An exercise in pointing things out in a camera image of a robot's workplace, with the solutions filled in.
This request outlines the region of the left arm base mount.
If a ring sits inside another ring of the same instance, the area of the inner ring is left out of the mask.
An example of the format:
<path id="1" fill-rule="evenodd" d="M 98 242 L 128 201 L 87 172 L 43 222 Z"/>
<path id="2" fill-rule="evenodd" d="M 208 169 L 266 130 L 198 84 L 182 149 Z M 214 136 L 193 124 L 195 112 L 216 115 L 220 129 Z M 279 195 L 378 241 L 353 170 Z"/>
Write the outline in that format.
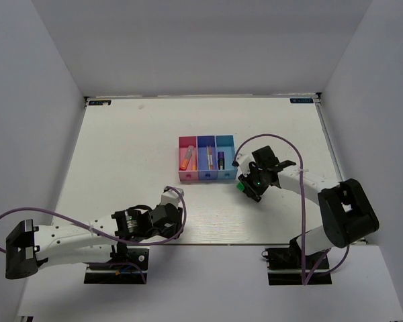
<path id="1" fill-rule="evenodd" d="M 112 246 L 110 259 L 104 263 L 89 262 L 85 284 L 146 284 L 149 247 Z"/>

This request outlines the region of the pink thin pen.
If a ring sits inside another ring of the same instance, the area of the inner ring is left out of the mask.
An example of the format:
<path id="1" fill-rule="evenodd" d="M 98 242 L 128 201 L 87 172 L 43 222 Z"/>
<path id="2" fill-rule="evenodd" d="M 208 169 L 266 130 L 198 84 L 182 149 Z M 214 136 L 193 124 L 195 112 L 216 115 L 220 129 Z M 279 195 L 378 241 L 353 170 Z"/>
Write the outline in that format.
<path id="1" fill-rule="evenodd" d="M 213 158 L 213 149 L 212 149 L 212 147 L 211 147 L 211 155 L 212 155 L 212 157 L 211 157 L 212 169 L 211 169 L 211 170 L 214 170 L 214 158 Z"/>

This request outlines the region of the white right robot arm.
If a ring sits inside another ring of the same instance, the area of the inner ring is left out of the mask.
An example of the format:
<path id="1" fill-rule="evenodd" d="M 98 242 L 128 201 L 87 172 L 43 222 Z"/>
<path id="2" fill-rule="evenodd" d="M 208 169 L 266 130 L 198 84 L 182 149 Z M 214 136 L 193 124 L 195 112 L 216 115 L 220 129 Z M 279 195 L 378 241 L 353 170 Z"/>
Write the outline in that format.
<path id="1" fill-rule="evenodd" d="M 302 170 L 291 160 L 279 161 L 270 146 L 252 153 L 237 154 L 233 165 L 241 175 L 238 188 L 259 202 L 270 186 L 299 194 L 319 206 L 322 225 L 289 241 L 284 260 L 300 268 L 314 254 L 331 248 L 345 248 L 379 229 L 379 220 L 358 180 L 328 180 Z"/>

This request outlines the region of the green cap black highlighter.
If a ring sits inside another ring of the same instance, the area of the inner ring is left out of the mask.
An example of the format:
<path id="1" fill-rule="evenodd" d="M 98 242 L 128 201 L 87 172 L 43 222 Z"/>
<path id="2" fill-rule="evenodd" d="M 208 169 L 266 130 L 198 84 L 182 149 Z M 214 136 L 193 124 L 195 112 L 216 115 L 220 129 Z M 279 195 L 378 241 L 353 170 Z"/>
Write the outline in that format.
<path id="1" fill-rule="evenodd" d="M 245 190 L 245 185 L 242 182 L 239 182 L 236 187 L 241 192 L 244 192 Z"/>

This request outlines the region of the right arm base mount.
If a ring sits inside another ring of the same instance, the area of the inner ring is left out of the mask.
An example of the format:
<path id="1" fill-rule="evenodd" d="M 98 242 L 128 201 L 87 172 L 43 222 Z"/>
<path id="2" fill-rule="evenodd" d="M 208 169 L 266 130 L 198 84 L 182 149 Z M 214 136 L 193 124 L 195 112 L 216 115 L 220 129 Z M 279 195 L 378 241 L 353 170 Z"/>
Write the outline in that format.
<path id="1" fill-rule="evenodd" d="M 269 286 L 301 286 L 302 270 L 300 259 L 291 255 L 288 248 L 265 248 L 261 256 L 267 263 Z M 316 271 L 311 276 L 309 285 L 330 285 L 332 278 L 327 256 L 323 257 Z"/>

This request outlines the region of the purple cap black highlighter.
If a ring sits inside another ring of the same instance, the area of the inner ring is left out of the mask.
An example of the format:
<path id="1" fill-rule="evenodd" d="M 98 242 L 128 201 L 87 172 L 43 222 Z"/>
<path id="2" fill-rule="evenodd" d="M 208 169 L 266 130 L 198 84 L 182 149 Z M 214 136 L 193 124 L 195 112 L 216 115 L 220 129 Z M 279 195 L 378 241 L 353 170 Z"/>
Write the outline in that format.
<path id="1" fill-rule="evenodd" d="M 223 151 L 218 151 L 217 160 L 218 160 L 218 169 L 219 170 L 225 169 L 225 155 Z"/>

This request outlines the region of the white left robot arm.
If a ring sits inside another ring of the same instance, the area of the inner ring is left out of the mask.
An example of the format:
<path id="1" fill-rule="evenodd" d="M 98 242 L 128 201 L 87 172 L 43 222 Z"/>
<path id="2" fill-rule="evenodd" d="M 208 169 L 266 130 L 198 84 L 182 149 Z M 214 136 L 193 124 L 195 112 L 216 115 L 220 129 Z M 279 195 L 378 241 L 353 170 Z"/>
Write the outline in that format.
<path id="1" fill-rule="evenodd" d="M 154 209 L 130 207 L 82 227 L 20 221 L 5 240 L 5 277 L 27 278 L 42 268 L 79 262 L 104 268 L 139 268 L 132 249 L 156 236 L 177 239 L 183 214 L 182 207 L 167 203 Z"/>

